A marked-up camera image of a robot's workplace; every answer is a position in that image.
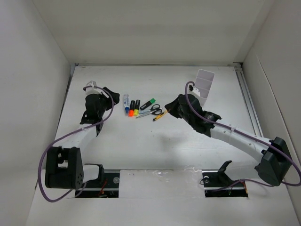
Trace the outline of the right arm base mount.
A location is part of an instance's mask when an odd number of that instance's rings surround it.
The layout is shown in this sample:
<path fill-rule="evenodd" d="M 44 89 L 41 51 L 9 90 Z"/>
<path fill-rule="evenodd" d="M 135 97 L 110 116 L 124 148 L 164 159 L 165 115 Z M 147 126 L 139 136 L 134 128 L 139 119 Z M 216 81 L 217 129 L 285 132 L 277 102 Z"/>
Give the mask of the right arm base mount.
<path fill-rule="evenodd" d="M 248 198 L 244 182 L 232 180 L 225 173 L 232 161 L 226 161 L 219 169 L 202 170 L 200 184 L 204 186 L 206 198 L 245 197 Z"/>

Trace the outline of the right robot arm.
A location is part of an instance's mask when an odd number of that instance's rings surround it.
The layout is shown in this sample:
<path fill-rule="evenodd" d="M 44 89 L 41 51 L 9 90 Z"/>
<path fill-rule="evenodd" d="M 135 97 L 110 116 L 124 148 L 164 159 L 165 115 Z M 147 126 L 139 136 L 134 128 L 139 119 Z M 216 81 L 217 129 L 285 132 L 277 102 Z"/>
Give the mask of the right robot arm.
<path fill-rule="evenodd" d="M 276 137 L 257 137 L 226 124 L 221 116 L 202 109 L 199 100 L 192 94 L 180 94 L 165 108 L 175 118 L 184 119 L 196 132 L 223 141 L 253 157 L 261 180 L 271 186 L 279 186 L 291 167 L 291 158 L 286 142 Z"/>

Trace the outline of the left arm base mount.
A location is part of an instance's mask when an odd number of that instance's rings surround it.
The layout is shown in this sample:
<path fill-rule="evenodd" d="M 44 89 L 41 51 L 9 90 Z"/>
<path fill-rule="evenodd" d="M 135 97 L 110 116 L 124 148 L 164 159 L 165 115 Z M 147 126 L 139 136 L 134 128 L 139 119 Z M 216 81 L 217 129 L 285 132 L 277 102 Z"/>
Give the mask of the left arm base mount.
<path fill-rule="evenodd" d="M 120 170 L 101 167 L 100 177 L 75 191 L 75 198 L 118 198 Z"/>

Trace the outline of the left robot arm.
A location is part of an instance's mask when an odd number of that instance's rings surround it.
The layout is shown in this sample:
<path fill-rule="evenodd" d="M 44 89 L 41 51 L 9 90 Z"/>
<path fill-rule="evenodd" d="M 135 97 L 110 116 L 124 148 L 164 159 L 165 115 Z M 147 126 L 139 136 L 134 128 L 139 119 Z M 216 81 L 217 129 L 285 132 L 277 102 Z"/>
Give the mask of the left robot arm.
<path fill-rule="evenodd" d="M 85 111 L 80 121 L 80 131 L 66 137 L 47 152 L 45 185 L 47 188 L 78 190 L 90 182 L 101 186 L 105 181 L 101 164 L 84 163 L 82 156 L 87 145 L 96 138 L 103 127 L 103 115 L 119 103 L 120 94 L 109 90 L 98 91 L 97 87 L 85 89 Z"/>

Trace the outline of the blue cap spray bottle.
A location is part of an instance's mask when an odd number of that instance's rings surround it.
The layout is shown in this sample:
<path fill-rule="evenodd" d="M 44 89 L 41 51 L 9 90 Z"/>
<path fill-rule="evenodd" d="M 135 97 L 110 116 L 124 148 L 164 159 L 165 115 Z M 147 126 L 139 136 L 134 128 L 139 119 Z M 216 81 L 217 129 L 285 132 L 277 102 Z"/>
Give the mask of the blue cap spray bottle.
<path fill-rule="evenodd" d="M 130 108 L 130 99 L 128 94 L 123 95 L 123 103 L 124 103 L 125 114 L 128 115 L 129 108 Z"/>

